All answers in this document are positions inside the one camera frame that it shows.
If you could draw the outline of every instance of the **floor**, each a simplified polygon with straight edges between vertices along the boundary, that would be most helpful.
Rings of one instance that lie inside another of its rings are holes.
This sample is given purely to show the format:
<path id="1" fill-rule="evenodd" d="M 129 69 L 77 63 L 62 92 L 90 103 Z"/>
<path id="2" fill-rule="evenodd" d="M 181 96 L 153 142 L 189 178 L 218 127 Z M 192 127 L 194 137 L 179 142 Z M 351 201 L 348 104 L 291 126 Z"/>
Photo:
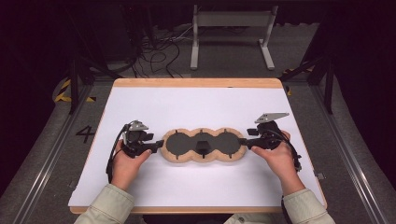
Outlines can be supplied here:
<path id="1" fill-rule="evenodd" d="M 148 62 L 141 58 L 134 69 L 121 74 L 175 78 L 279 77 L 285 69 L 299 65 L 317 28 L 317 24 L 276 26 L 269 43 L 274 71 L 265 67 L 257 43 L 262 30 L 235 28 L 201 32 L 196 71 L 190 70 L 191 35 L 187 34 L 178 39 L 182 41 L 175 40 L 177 47 L 172 44 L 163 50 L 147 49 Z M 167 64 L 171 75 L 166 71 Z M 113 63 L 109 68 L 120 66 Z M 313 166 L 325 176 L 319 184 L 330 215 L 337 223 L 396 223 L 393 212 L 396 192 L 361 139 L 337 81 L 332 96 L 333 115 L 329 115 L 322 105 L 323 82 L 309 86 L 304 78 L 305 74 L 301 74 L 284 85 L 290 88 L 290 105 Z M 64 80 L 54 90 L 54 99 L 63 84 Z M 67 203 L 93 139 L 93 135 L 86 138 L 78 133 L 87 133 L 90 128 L 91 133 L 95 132 L 111 85 L 111 78 L 96 75 L 93 86 L 80 86 L 80 99 L 94 97 L 95 101 L 85 102 L 72 116 L 68 114 L 70 103 L 56 103 L 46 128 L 0 200 L 1 223 L 74 222 L 78 215 L 69 211 Z M 274 218 L 276 223 L 285 223 L 281 214 L 274 214 Z M 138 219 L 139 216 L 130 216 L 128 223 L 136 223 Z"/>

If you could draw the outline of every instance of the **metal stand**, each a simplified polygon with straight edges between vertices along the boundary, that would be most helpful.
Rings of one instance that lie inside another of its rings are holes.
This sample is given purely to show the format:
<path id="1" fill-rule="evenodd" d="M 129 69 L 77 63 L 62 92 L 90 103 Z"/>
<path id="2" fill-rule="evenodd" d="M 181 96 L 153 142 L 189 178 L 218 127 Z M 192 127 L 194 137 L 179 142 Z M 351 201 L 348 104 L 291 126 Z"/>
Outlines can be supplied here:
<path id="1" fill-rule="evenodd" d="M 98 71 L 106 74 L 114 79 L 121 78 L 122 76 L 118 75 L 115 72 L 104 68 L 103 66 L 87 59 L 81 57 L 79 55 L 75 56 L 75 58 L 70 62 L 70 86 L 71 86 L 71 108 L 69 114 L 73 114 L 78 107 L 79 99 L 78 99 L 78 77 L 82 80 L 84 85 L 92 85 L 94 82 L 94 76 L 90 71 L 89 67 L 94 67 Z"/>
<path id="2" fill-rule="evenodd" d="M 327 74 L 324 92 L 324 104 L 329 114 L 332 114 L 332 81 L 334 77 L 334 71 L 332 58 L 330 56 L 319 57 L 310 62 L 303 63 L 301 66 L 280 77 L 279 80 L 282 82 L 287 81 L 288 79 L 299 75 L 304 70 L 312 66 L 315 67 L 309 75 L 307 82 L 309 85 L 318 85 L 323 77 Z"/>
<path id="3" fill-rule="evenodd" d="M 191 53 L 191 69 L 198 69 L 199 53 L 199 26 L 262 26 L 266 27 L 265 37 L 259 39 L 262 55 L 269 70 L 274 70 L 275 66 L 268 50 L 268 41 L 274 26 L 277 6 L 272 7 L 271 11 L 199 11 L 194 5 L 193 24 L 193 42 Z"/>

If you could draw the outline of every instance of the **wooden cutout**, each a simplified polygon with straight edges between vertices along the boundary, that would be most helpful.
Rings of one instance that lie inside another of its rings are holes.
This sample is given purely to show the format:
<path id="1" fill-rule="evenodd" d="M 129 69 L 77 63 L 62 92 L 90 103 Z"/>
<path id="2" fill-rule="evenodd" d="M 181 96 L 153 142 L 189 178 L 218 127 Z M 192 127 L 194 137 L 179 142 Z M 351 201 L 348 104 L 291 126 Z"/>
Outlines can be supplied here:
<path id="1" fill-rule="evenodd" d="M 238 132 L 236 129 L 232 128 L 220 128 L 215 131 L 207 128 L 198 128 L 194 129 L 192 131 L 189 131 L 187 129 L 174 129 L 169 132 L 167 132 L 163 136 L 163 147 L 161 147 L 161 153 L 163 154 L 163 157 L 166 158 L 170 162 L 174 163 L 183 163 L 187 161 L 197 161 L 197 162 L 210 162 L 214 160 L 218 161 L 238 161 L 241 159 L 245 152 L 247 151 L 246 146 L 240 146 L 240 148 L 232 154 L 231 158 L 229 154 L 224 154 L 220 150 L 213 148 L 213 151 L 210 153 L 206 154 L 204 157 L 201 154 L 198 154 L 197 152 L 194 151 L 194 148 L 188 148 L 188 151 L 182 155 L 174 155 L 171 150 L 168 150 L 167 148 L 167 141 L 169 137 L 171 137 L 173 134 L 177 133 L 184 133 L 189 137 L 194 137 L 196 134 L 200 133 L 208 133 L 212 135 L 213 137 L 218 136 L 221 133 L 232 133 L 235 135 L 235 138 L 243 138 L 244 136 Z"/>

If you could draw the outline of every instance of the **printed number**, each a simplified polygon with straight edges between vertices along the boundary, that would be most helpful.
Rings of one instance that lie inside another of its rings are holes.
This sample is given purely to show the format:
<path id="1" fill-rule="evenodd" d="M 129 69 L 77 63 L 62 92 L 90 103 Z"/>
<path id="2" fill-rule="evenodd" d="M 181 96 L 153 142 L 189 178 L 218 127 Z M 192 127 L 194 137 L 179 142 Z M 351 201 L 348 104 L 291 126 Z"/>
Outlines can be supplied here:
<path id="1" fill-rule="evenodd" d="M 79 131 L 78 133 L 76 133 L 76 135 L 83 135 L 85 136 L 84 138 L 84 143 L 87 143 L 88 141 L 88 137 L 90 135 L 95 135 L 95 133 L 91 133 L 91 129 L 92 127 L 90 125 L 87 125 L 87 127 L 83 128 L 81 131 Z"/>

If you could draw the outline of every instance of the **beige jacket sleeve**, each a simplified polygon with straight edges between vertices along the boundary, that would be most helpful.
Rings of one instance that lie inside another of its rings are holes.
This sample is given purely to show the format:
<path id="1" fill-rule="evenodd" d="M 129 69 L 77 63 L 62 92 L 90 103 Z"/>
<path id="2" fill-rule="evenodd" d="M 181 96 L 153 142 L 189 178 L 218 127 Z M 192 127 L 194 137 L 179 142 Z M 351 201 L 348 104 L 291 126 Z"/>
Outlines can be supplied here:
<path id="1" fill-rule="evenodd" d="M 134 197 L 107 184 L 75 223 L 124 223 L 134 207 Z"/>
<path id="2" fill-rule="evenodd" d="M 335 223 L 310 189 L 302 189 L 283 198 L 294 224 Z M 271 214 L 234 214 L 224 224 L 271 224 Z"/>
<path id="3" fill-rule="evenodd" d="M 283 198 L 292 223 L 335 223 L 310 189 L 302 189 Z"/>

